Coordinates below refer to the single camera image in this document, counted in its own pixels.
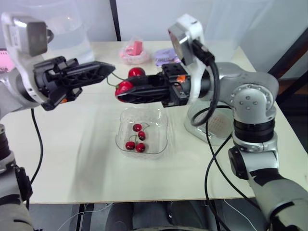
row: table leg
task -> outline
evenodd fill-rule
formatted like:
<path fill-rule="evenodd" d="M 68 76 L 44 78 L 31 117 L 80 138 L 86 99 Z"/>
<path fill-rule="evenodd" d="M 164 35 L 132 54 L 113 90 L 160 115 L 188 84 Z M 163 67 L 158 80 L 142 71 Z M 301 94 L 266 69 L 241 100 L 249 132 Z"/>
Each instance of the table leg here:
<path fill-rule="evenodd" d="M 85 211 L 85 204 L 79 205 L 79 211 L 78 211 L 78 219 L 77 219 L 77 225 L 76 225 L 76 231 L 80 231 L 80 223 L 81 223 L 81 216 L 83 215 L 82 212 Z"/>
<path fill-rule="evenodd" d="M 93 212 L 94 204 L 86 204 L 85 212 Z M 84 213 L 82 219 L 81 231 L 90 231 L 92 213 Z"/>
<path fill-rule="evenodd" d="M 213 204 L 213 207 L 214 207 L 216 213 L 219 214 L 219 212 L 217 210 L 217 208 L 218 208 L 217 200 L 211 200 L 211 202 Z M 220 223 L 219 223 L 217 218 L 215 218 L 215 222 L 216 222 L 217 231 L 221 231 Z"/>

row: plastic tray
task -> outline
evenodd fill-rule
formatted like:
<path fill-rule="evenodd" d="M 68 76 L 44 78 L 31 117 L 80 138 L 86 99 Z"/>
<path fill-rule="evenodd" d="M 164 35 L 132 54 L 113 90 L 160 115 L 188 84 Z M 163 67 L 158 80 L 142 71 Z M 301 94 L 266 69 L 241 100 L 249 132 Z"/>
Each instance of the plastic tray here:
<path fill-rule="evenodd" d="M 136 137 L 137 142 L 143 142 L 145 144 L 145 151 L 139 153 L 136 149 L 129 151 L 125 148 L 126 142 L 135 141 L 133 135 L 138 133 L 133 131 L 134 124 L 141 124 L 146 134 L 144 141 L 139 140 Z M 141 159 L 157 159 L 164 154 L 164 150 L 167 147 L 167 127 L 168 118 L 159 109 L 150 108 L 136 108 L 131 107 L 125 109 L 120 117 L 119 132 L 116 135 L 115 142 L 122 153 L 129 157 L 141 158 Z"/>

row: black pole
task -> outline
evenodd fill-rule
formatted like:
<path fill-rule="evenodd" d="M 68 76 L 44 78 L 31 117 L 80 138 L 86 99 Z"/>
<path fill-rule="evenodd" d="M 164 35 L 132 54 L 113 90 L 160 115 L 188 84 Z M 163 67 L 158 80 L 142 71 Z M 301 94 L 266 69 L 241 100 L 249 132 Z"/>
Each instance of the black pole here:
<path fill-rule="evenodd" d="M 282 77 L 308 51 L 308 28 L 269 70 L 277 79 Z"/>
<path fill-rule="evenodd" d="M 118 41 L 121 41 L 121 34 L 120 34 L 120 26 L 119 26 L 119 18 L 117 16 L 117 7 L 116 7 L 116 0 L 109 0 L 110 2 L 110 7 L 111 7 L 111 13 L 112 13 L 112 18 L 114 20 L 114 25 L 115 25 L 115 34 L 116 34 L 116 39 Z"/>
<path fill-rule="evenodd" d="M 278 104 L 284 102 L 291 95 L 301 89 L 308 82 L 308 71 L 298 78 L 291 86 L 289 86 L 283 93 L 277 96 L 276 102 Z"/>
<path fill-rule="evenodd" d="M 80 204 L 79 205 L 79 211 L 78 211 L 78 219 L 77 219 L 77 225 L 76 225 L 76 231 L 80 231 L 80 223 L 81 223 L 81 217 L 83 215 L 83 213 L 85 211 L 85 205 L 84 204 Z"/>
<path fill-rule="evenodd" d="M 81 231 L 90 231 L 91 230 L 91 219 L 92 219 L 93 209 L 94 209 L 94 204 L 86 204 L 85 212 L 87 212 L 87 213 L 83 214 Z"/>

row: red cherry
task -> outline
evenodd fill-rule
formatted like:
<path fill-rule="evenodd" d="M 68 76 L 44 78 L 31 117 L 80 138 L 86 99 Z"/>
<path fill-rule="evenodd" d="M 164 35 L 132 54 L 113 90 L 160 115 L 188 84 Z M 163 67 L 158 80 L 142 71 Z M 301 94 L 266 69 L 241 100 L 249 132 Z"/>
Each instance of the red cherry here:
<path fill-rule="evenodd" d="M 142 125 L 141 124 L 134 124 L 133 126 L 133 130 L 134 131 L 141 131 L 142 129 Z"/>
<path fill-rule="evenodd" d="M 134 85 L 131 82 L 124 80 L 115 87 L 115 90 L 116 90 L 115 96 L 122 94 L 122 93 L 132 89 L 133 87 L 134 87 Z"/>
<path fill-rule="evenodd" d="M 125 144 L 125 147 L 126 147 L 127 150 L 134 150 L 135 146 L 136 146 L 135 142 L 133 142 L 133 141 L 128 141 Z"/>
<path fill-rule="evenodd" d="M 143 153 L 144 150 L 145 150 L 145 145 L 143 143 L 138 143 L 137 146 L 136 146 L 136 150 L 139 153 Z"/>
<path fill-rule="evenodd" d="M 141 67 L 134 67 L 130 69 L 128 72 L 129 78 L 134 77 L 134 76 L 144 76 L 144 75 L 145 75 L 145 71 Z"/>
<path fill-rule="evenodd" d="M 139 137 L 139 139 L 140 140 L 145 140 L 145 132 L 144 131 L 140 131 L 140 132 L 138 132 L 138 137 Z"/>

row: orange component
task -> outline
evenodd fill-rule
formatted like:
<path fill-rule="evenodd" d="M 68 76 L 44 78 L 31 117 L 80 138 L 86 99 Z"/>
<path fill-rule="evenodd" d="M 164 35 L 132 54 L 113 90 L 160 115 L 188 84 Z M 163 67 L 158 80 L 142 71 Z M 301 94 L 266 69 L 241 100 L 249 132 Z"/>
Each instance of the orange component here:
<path fill-rule="evenodd" d="M 184 83 L 186 81 L 186 76 L 184 76 L 184 75 L 178 76 L 177 81 L 179 83 Z"/>

